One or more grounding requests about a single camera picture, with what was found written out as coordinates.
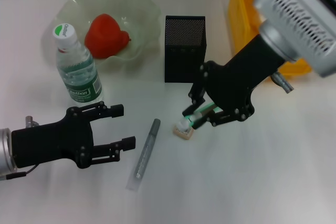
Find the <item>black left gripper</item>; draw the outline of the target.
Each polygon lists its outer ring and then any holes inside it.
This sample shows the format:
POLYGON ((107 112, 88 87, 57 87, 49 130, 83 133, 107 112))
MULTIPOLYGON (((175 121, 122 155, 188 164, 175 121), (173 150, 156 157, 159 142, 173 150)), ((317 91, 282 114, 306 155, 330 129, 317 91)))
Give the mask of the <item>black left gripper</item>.
POLYGON ((90 122, 124 116, 124 106, 108 107, 97 102, 71 107, 56 122, 12 131, 12 154, 18 168, 69 159, 78 168, 120 161, 120 152, 135 149, 135 136, 110 144, 93 146, 90 122))

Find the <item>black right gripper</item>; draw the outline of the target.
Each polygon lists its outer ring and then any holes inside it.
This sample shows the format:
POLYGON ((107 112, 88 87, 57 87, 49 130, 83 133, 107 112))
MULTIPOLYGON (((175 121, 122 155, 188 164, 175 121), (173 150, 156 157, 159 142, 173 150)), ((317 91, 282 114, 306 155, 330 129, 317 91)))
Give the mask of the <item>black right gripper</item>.
POLYGON ((193 123, 197 130, 206 122, 213 127, 243 122, 254 114, 251 94, 255 87, 272 75, 285 60, 267 45, 260 35, 255 36, 225 65, 208 61, 200 66, 188 93, 192 104, 183 116, 193 114, 204 102, 204 94, 222 111, 211 110, 193 123))

